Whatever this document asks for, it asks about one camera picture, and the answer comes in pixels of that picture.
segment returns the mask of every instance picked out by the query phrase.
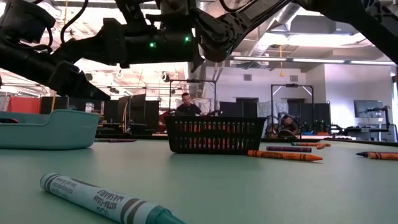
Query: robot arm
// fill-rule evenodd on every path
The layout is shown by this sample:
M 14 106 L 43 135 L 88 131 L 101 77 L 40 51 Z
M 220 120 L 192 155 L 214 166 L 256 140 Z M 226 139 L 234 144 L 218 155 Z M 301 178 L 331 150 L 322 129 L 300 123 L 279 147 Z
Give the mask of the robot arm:
M 70 39 L 52 54 L 48 46 L 29 47 L 21 40 L 40 42 L 44 30 L 52 28 L 55 19 L 35 4 L 23 0 L 9 2 L 0 18 L 0 58 L 4 58 L 0 67 L 46 85 L 59 95 L 108 100 L 108 95 L 86 80 L 84 73 L 73 65 L 75 62 L 86 58 L 107 65 L 118 63 L 121 68 L 135 63 L 192 62 L 194 70 L 203 63 L 198 45 L 206 59 L 226 60 L 250 31 L 292 0 L 253 0 L 219 18 L 197 8 L 195 0 L 156 0 L 161 14 L 145 16 L 139 4 L 146 0 L 115 1 L 126 24 L 113 18 L 104 19 L 97 35 Z M 332 20 L 351 24 L 398 63 L 394 50 L 398 49 L 397 34 L 370 16 L 361 0 L 296 0 L 296 3 Z M 154 22 L 161 22 L 161 28 L 157 29 Z

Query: monitor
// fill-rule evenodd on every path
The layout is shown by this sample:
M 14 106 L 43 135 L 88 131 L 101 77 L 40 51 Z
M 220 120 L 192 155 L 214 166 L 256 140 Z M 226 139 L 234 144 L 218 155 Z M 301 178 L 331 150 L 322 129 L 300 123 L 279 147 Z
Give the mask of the monitor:
M 354 100 L 356 118 L 383 118 L 383 111 L 367 112 L 368 109 L 382 108 L 381 100 Z
M 381 128 L 387 128 L 387 125 L 382 124 Z M 380 141 L 385 142 L 397 142 L 397 126 L 394 124 L 390 124 L 388 132 L 379 133 L 379 139 Z

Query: man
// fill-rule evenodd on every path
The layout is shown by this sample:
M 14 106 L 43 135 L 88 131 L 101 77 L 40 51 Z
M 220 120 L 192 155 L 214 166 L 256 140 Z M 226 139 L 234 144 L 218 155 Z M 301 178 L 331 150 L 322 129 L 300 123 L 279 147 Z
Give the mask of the man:
M 283 125 L 283 129 L 287 129 L 287 130 L 291 131 L 294 136 L 300 134 L 300 131 L 296 128 L 296 126 L 294 126 L 293 119 L 290 116 L 285 115 L 282 118 L 282 125 Z
M 205 112 L 202 112 L 197 105 L 191 104 L 191 97 L 188 93 L 182 94 L 182 102 L 177 111 L 184 113 L 187 116 L 196 116 L 199 114 L 200 116 L 206 115 Z

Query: white wall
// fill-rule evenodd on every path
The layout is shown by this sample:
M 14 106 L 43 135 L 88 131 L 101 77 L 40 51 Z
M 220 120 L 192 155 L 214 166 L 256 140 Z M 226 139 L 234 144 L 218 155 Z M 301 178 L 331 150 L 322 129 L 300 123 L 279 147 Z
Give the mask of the white wall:
M 206 68 L 206 79 L 213 78 L 214 68 Z M 243 81 L 244 74 L 251 74 L 252 81 Z M 224 102 L 235 102 L 236 98 L 259 98 L 260 102 L 271 100 L 271 84 L 290 83 L 291 75 L 298 75 L 298 84 L 305 84 L 305 73 L 300 69 L 283 69 L 284 77 L 280 77 L 280 69 L 251 68 L 224 68 L 217 82 L 217 99 Z M 302 88 L 282 87 L 275 95 L 274 100 L 283 101 L 286 98 L 307 98 L 308 93 Z M 205 97 L 214 98 L 214 93 L 205 86 Z
M 391 105 L 391 68 L 386 66 L 324 65 L 326 100 L 330 100 L 331 121 L 345 128 L 368 119 L 355 118 L 354 100 L 382 100 Z M 371 118 L 371 124 L 383 123 Z
M 325 66 L 319 65 L 305 74 L 307 85 L 313 86 L 314 103 L 326 103 Z

